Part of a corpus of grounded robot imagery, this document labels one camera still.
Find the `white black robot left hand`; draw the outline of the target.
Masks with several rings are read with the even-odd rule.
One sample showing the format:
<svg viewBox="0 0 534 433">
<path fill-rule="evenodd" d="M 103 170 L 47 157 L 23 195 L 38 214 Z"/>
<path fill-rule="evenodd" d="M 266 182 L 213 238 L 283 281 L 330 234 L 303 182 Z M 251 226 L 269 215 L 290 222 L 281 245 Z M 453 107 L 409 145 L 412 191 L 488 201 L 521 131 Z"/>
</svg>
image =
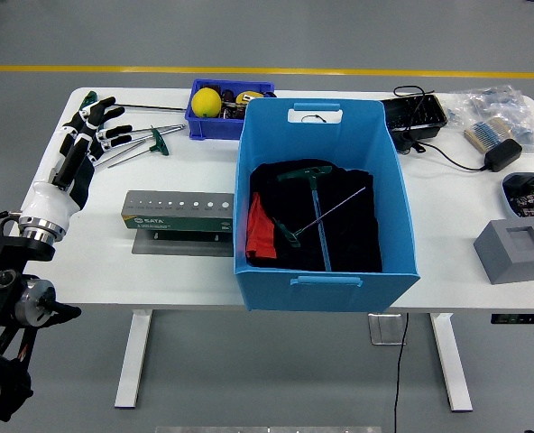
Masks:
<svg viewBox="0 0 534 433">
<path fill-rule="evenodd" d="M 71 216 L 87 202 L 94 163 L 107 151 L 132 140 L 129 124 L 106 127 L 124 113 L 114 97 L 79 109 L 51 136 L 42 168 L 33 184 L 33 196 L 23 207 L 20 223 L 45 220 L 66 231 Z"/>
</svg>

